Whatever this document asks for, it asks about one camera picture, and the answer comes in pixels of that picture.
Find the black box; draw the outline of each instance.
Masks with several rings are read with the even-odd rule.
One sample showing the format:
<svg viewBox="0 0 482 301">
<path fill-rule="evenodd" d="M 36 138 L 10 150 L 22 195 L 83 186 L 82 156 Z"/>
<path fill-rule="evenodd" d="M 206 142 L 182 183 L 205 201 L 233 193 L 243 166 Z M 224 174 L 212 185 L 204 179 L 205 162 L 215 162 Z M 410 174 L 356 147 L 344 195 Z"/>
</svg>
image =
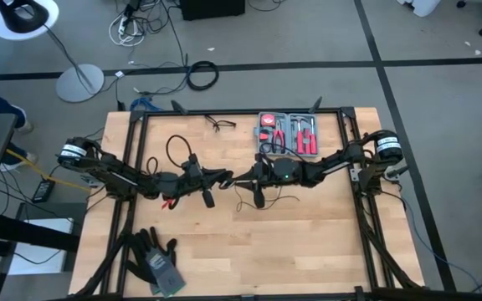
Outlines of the black box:
<svg viewBox="0 0 482 301">
<path fill-rule="evenodd" d="M 183 19 L 238 16 L 244 13 L 245 0 L 180 0 Z"/>
</svg>

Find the screwdriver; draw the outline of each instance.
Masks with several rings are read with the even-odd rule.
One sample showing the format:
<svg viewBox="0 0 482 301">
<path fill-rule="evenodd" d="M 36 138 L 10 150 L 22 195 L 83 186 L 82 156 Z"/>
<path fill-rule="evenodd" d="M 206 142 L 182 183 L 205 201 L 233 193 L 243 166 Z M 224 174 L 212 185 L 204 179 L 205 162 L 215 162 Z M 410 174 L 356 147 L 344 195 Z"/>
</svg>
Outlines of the screwdriver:
<svg viewBox="0 0 482 301">
<path fill-rule="evenodd" d="M 310 150 L 312 155 L 317 154 L 317 148 L 315 147 L 315 131 L 313 118 L 311 119 Z"/>
<path fill-rule="evenodd" d="M 297 131 L 297 154 L 304 154 L 304 147 L 302 145 L 302 131 L 300 130 L 300 120 L 297 120 L 297 125 L 299 126 L 299 131 Z"/>
</svg>

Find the shoe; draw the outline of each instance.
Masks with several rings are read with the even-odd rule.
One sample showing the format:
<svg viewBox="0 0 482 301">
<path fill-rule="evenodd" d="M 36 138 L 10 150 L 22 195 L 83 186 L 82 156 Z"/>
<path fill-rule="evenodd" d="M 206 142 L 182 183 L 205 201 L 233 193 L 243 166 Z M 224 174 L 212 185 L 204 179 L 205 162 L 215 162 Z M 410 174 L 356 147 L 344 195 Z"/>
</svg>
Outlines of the shoe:
<svg viewBox="0 0 482 301">
<path fill-rule="evenodd" d="M 30 161 L 33 164 L 36 164 L 38 162 L 38 156 L 35 155 L 35 154 L 27 153 L 26 158 L 27 158 L 28 161 Z M 0 171 L 1 172 L 13 171 L 13 170 L 17 169 L 18 167 L 25 166 L 27 164 L 28 164 L 28 162 L 25 162 L 25 161 L 20 161 L 19 163 L 12 164 L 12 165 L 1 163 L 0 164 Z"/>
<path fill-rule="evenodd" d="M 34 126 L 33 126 L 32 123 L 30 123 L 27 120 L 27 114 L 25 114 L 25 110 L 18 107 L 17 105 L 11 105 L 11 106 L 13 106 L 14 108 L 16 108 L 18 110 L 21 110 L 22 114 L 23 114 L 23 117 L 25 118 L 25 124 L 23 124 L 22 127 L 19 127 L 17 129 L 14 129 L 14 130 L 16 130 L 19 134 L 22 134 L 22 135 L 26 135 L 26 134 L 29 134 L 30 132 L 32 132 L 33 129 L 34 129 Z"/>
</svg>

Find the yellow cable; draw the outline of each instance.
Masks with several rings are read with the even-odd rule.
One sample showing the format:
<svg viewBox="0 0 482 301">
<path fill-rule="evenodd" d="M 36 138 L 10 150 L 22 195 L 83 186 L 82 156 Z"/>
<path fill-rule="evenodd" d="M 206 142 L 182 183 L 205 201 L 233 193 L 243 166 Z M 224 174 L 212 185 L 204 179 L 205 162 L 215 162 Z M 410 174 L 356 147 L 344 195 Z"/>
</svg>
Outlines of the yellow cable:
<svg viewBox="0 0 482 301">
<path fill-rule="evenodd" d="M 59 180 L 57 178 L 54 178 L 54 177 L 48 175 L 47 173 L 41 171 L 33 162 L 27 160 L 27 158 L 24 158 L 23 156 L 13 152 L 12 150 L 7 150 L 7 153 L 11 156 L 17 157 L 19 160 L 25 162 L 25 164 L 31 166 L 33 168 L 33 170 L 36 171 L 37 173 L 39 173 L 40 175 L 42 175 L 42 177 L 44 179 L 48 179 L 48 180 L 54 181 L 54 182 L 62 184 L 62 185 L 70 186 L 70 187 L 73 187 L 73 188 L 79 188 L 79 189 L 82 189 L 84 191 L 90 192 L 90 188 L 79 186 L 79 185 L 76 185 L 74 183 L 70 183 L 70 182 L 67 182 L 67 181 L 62 181 L 62 180 Z"/>
</svg>

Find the glove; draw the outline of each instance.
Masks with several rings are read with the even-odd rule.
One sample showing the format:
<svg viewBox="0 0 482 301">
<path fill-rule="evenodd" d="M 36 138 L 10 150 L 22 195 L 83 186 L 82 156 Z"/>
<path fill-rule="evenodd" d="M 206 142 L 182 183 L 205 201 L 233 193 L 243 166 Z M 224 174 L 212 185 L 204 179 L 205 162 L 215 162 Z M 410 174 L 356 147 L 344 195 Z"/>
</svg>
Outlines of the glove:
<svg viewBox="0 0 482 301">
<path fill-rule="evenodd" d="M 159 244 L 156 229 L 150 227 L 150 233 L 146 229 L 141 229 L 138 233 L 129 236 L 128 243 L 131 250 L 135 254 L 136 263 L 127 261 L 127 269 L 137 276 L 139 279 L 151 284 L 151 290 L 154 293 L 159 292 L 156 277 L 148 265 L 146 260 L 148 253 L 152 249 L 159 250 L 165 257 L 169 258 L 174 266 L 176 266 L 176 252 L 174 248 L 177 245 L 176 239 L 171 239 L 167 243 L 167 250 L 163 249 Z"/>
</svg>

